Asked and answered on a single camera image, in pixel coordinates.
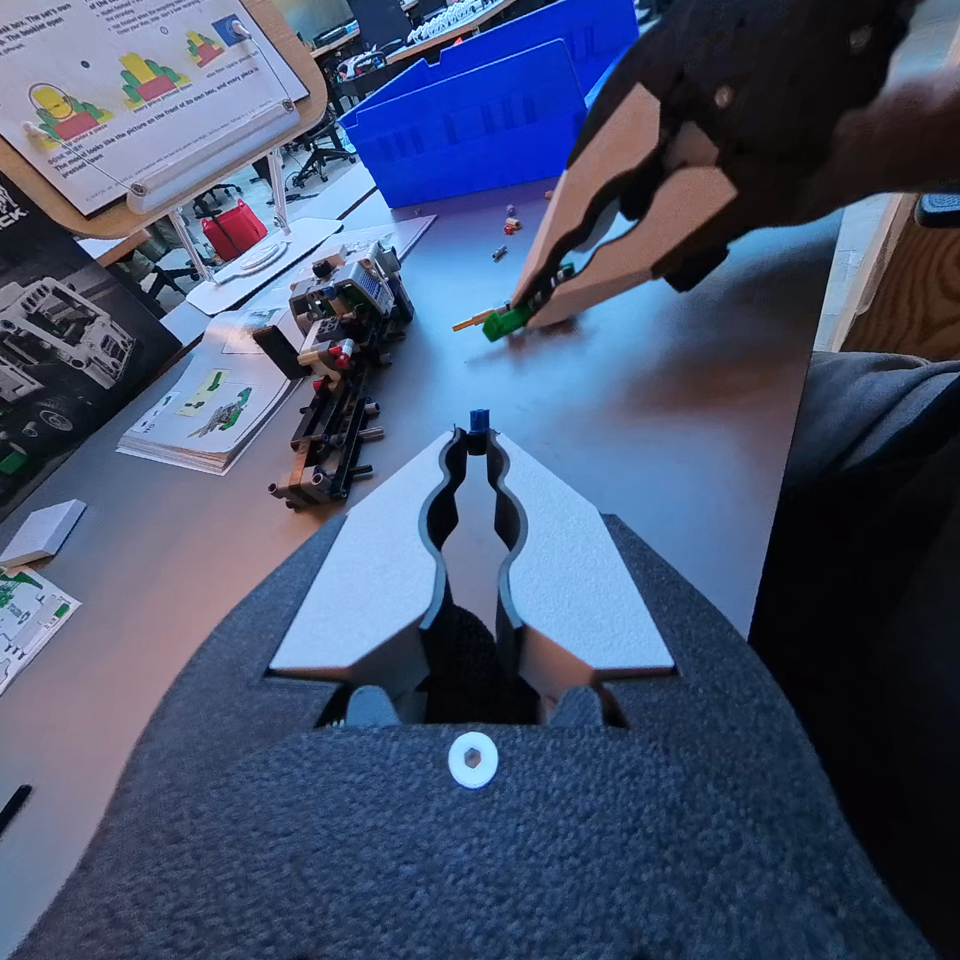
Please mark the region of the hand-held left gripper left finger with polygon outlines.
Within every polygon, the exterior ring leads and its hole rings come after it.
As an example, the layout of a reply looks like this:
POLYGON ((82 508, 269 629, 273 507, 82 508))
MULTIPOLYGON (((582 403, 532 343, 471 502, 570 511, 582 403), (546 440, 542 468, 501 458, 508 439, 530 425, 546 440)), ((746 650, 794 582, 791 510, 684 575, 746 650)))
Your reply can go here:
POLYGON ((384 691, 426 720, 424 684, 450 660, 455 621, 442 549, 459 522, 461 430, 350 509, 272 660, 274 675, 384 691))

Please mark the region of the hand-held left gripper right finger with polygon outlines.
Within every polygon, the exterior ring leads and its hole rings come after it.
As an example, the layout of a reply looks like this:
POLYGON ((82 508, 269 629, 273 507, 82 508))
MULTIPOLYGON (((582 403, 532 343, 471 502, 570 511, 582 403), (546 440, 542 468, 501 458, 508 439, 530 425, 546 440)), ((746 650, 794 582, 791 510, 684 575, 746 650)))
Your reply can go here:
POLYGON ((511 679, 557 708, 569 690, 674 673, 670 653, 594 504, 504 433, 487 438, 497 574, 496 647, 511 679))

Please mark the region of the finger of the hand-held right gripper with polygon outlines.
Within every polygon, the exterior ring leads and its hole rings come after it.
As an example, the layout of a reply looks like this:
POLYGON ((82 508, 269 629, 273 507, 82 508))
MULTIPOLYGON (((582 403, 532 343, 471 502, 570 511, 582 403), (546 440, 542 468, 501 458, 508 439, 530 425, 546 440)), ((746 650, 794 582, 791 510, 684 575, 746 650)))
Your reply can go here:
POLYGON ((671 133, 660 122, 659 143, 594 232, 560 264, 575 275, 558 285, 527 327, 563 322, 661 273, 658 264, 737 198, 719 168, 718 147, 690 122, 671 133))
POLYGON ((594 137, 570 160, 534 236, 511 304, 550 288, 564 257, 591 237, 661 138, 661 105, 641 84, 632 87, 594 137))

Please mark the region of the lego gear subassembly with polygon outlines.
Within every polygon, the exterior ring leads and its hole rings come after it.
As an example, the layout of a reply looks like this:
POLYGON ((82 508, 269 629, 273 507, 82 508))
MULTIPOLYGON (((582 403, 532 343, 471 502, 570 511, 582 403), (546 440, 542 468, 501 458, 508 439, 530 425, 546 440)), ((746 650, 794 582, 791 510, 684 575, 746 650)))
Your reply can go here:
POLYGON ((452 325, 451 330, 459 332, 471 328, 480 328, 488 342, 497 342, 524 329, 531 319, 544 308, 557 286, 571 280, 576 274, 572 260, 560 264, 546 282, 546 286, 522 301, 519 306, 510 306, 509 302, 476 313, 474 316, 452 325))

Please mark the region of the white black lego truck model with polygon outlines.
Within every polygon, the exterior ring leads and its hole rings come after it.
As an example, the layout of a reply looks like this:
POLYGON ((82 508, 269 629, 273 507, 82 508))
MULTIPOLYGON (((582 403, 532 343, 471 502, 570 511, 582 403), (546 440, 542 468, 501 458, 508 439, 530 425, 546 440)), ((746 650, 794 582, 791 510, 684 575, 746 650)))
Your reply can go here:
POLYGON ((277 322, 251 332, 288 380, 307 379, 313 389, 290 440, 291 470, 269 486, 289 509, 344 501, 354 480, 373 471, 359 462, 363 445, 383 437, 366 381, 392 364, 390 347, 405 338, 414 312, 396 249, 375 240, 319 258, 294 283, 289 313, 299 341, 277 322))

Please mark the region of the dark lego set box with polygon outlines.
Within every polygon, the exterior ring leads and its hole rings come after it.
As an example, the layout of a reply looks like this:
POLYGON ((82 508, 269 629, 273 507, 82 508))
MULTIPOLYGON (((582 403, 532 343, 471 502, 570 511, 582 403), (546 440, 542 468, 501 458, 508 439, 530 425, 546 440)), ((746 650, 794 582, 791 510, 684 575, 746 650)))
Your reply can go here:
POLYGON ((2 176, 2 516, 182 348, 130 284, 2 176))

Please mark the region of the person's right hand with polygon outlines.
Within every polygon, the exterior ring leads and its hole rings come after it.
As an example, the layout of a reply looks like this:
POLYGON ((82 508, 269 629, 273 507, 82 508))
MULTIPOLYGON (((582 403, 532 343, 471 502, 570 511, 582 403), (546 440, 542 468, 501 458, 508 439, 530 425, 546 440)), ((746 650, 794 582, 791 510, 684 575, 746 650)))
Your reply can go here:
POLYGON ((907 80, 834 128, 816 181, 832 209, 883 193, 957 192, 959 67, 907 80))

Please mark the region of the blue plastic bin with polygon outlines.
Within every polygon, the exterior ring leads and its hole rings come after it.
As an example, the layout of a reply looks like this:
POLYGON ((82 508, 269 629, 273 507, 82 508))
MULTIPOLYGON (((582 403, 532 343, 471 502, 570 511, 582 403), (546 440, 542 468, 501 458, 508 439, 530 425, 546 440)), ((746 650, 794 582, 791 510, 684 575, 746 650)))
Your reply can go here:
POLYGON ((558 176, 639 35, 633 2, 554 2, 420 59, 341 125, 392 208, 558 176))

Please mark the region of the open instruction booklet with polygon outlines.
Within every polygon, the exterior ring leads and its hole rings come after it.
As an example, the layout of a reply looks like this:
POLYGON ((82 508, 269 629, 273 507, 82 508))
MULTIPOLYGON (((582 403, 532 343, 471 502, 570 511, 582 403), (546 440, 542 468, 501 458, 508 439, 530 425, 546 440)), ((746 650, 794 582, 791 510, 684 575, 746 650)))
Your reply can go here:
POLYGON ((433 217, 338 233, 325 241, 252 305, 226 311, 204 332, 185 372, 162 399, 122 435, 117 450, 135 457, 223 475, 303 380, 294 382, 254 343, 252 332, 278 323, 295 341, 289 313, 294 283, 311 264, 342 248, 354 251, 379 240, 402 260, 433 223, 433 217))

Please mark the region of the black office chair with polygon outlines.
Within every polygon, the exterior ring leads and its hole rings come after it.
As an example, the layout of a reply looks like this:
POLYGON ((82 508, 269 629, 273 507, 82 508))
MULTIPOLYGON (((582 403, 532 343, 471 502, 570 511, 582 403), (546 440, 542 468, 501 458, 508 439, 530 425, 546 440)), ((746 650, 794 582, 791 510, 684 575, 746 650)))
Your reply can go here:
POLYGON ((294 143, 309 150, 305 165, 292 178, 292 184, 295 187, 305 186, 306 182, 315 175, 319 176, 323 182, 327 182, 329 177, 324 170, 329 162, 347 161, 350 164, 358 162, 358 154, 344 146, 336 120, 326 121, 311 128, 295 138, 294 143))

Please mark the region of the person's grey trousers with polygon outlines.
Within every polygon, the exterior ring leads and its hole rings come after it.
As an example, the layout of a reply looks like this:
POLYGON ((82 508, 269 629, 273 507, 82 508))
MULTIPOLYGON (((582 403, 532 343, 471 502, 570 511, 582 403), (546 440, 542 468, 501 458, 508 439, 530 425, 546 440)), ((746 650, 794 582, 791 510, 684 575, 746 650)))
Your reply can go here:
POLYGON ((958 502, 958 360, 811 358, 776 519, 867 522, 906 498, 958 502))

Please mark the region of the small white box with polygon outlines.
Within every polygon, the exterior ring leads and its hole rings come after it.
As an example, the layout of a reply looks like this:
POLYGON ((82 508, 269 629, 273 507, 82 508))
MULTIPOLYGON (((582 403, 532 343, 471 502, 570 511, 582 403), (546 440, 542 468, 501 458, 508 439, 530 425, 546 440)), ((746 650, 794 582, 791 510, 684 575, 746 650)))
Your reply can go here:
POLYGON ((1 568, 18 569, 56 556, 86 509, 84 501, 71 499, 31 512, 3 550, 1 568))

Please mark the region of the green white sticker sheet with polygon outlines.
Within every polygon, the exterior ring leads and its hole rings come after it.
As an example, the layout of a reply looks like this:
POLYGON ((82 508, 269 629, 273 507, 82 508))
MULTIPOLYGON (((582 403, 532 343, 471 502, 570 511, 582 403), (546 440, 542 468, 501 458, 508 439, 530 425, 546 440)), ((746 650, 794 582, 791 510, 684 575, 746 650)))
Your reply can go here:
POLYGON ((1 572, 1 693, 81 606, 36 570, 1 572))

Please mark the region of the red container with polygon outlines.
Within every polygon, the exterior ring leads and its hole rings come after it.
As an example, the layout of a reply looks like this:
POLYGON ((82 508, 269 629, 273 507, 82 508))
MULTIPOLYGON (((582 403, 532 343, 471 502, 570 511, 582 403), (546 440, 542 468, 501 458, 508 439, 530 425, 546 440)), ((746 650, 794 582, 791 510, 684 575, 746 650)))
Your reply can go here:
POLYGON ((230 262, 245 254, 269 233, 268 227, 243 198, 237 198, 229 209, 201 218, 200 226, 206 241, 222 262, 230 262))

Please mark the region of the printed instruction sheet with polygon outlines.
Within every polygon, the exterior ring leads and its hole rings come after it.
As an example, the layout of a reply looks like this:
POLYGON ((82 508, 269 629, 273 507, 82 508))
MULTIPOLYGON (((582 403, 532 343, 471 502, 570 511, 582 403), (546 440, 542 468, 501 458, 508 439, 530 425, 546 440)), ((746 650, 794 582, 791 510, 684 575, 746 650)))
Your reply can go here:
POLYGON ((155 209, 300 121, 242 2, 2 2, 2 138, 83 217, 155 209))

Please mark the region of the wooden post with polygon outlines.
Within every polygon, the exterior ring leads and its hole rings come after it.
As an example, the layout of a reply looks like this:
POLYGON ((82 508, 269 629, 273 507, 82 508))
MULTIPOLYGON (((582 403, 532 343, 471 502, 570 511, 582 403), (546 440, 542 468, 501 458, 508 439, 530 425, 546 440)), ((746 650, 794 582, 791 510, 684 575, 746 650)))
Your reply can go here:
POLYGON ((909 354, 929 361, 959 357, 959 228, 918 226, 914 209, 859 308, 842 352, 909 354))

